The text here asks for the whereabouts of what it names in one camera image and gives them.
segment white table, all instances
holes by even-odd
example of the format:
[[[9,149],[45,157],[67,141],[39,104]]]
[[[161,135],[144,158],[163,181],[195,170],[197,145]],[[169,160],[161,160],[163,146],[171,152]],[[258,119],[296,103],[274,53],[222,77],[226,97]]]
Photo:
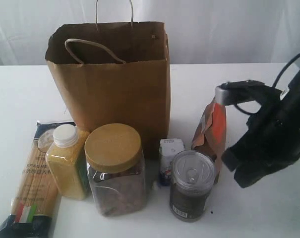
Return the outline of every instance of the white table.
[[[253,79],[269,85],[283,63],[171,65],[170,138],[187,149],[215,86]],[[298,68],[292,65],[278,88],[284,89]],[[255,111],[257,105],[242,106]],[[9,215],[36,130],[36,120],[69,119],[46,66],[0,66],[0,224]],[[227,146],[246,131],[247,116],[227,108]],[[115,218],[98,214],[92,196],[62,198],[54,237],[300,237],[300,160],[283,171],[241,189],[223,168],[205,216],[196,223],[177,220],[168,206],[169,189],[151,191],[142,211]]]

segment yellow powder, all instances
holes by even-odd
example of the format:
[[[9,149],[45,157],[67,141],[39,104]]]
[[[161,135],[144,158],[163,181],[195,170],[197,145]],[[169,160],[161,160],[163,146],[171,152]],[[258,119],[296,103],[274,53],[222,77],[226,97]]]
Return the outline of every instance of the yellow powder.
[[[89,132],[77,129],[78,141],[66,148],[53,143],[46,154],[46,161],[51,170],[61,195],[74,199],[84,199],[88,191],[86,173],[85,141]]]

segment white curtain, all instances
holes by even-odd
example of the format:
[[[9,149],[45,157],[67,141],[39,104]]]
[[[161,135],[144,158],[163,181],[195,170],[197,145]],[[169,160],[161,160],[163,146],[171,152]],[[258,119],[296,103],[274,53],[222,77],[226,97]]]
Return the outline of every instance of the white curtain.
[[[163,21],[171,63],[286,62],[300,52],[300,0],[132,0]],[[0,0],[0,65],[46,64],[49,36],[94,22],[95,0]],[[129,21],[128,0],[99,0],[100,22]]]

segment paper bag handle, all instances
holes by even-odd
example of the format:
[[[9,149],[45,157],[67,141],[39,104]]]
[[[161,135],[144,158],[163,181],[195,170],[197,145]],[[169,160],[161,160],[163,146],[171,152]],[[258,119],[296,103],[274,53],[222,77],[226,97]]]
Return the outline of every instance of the paper bag handle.
[[[129,2],[130,2],[130,6],[131,6],[131,28],[133,28],[133,4],[132,4],[131,0],[129,0]],[[95,16],[96,16],[96,28],[97,28],[97,31],[99,32],[98,18],[97,18],[97,5],[98,5],[98,0],[96,0]]]
[[[65,41],[65,48],[66,48],[66,50],[67,50],[68,53],[74,58],[74,60],[76,60],[76,61],[77,61],[78,63],[80,63],[80,64],[85,64],[85,62],[82,61],[80,58],[78,58],[78,57],[74,54],[74,52],[70,49],[70,47],[69,47],[69,45],[68,45],[69,42],[79,42],[79,43],[83,43],[83,44],[87,44],[87,45],[91,45],[91,46],[96,46],[96,47],[98,47],[98,48],[101,48],[101,49],[105,50],[105,51],[106,51],[108,54],[110,54],[110,56],[111,56],[112,58],[114,58],[116,61],[121,62],[121,63],[126,63],[126,61],[119,59],[119,58],[115,55],[115,53],[113,53],[113,51],[111,51],[109,48],[105,47],[105,46],[102,45],[102,44],[99,44],[99,43],[93,42],[93,41],[81,40],[81,39],[73,39],[73,38],[67,39],[67,40]]]

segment yellow lid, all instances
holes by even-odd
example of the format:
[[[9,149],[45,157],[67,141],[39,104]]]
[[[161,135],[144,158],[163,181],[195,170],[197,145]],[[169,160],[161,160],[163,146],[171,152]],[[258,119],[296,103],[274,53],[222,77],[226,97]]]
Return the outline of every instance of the yellow lid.
[[[119,173],[142,155],[141,138],[131,126],[108,124],[95,129],[85,143],[87,162],[97,171]]]

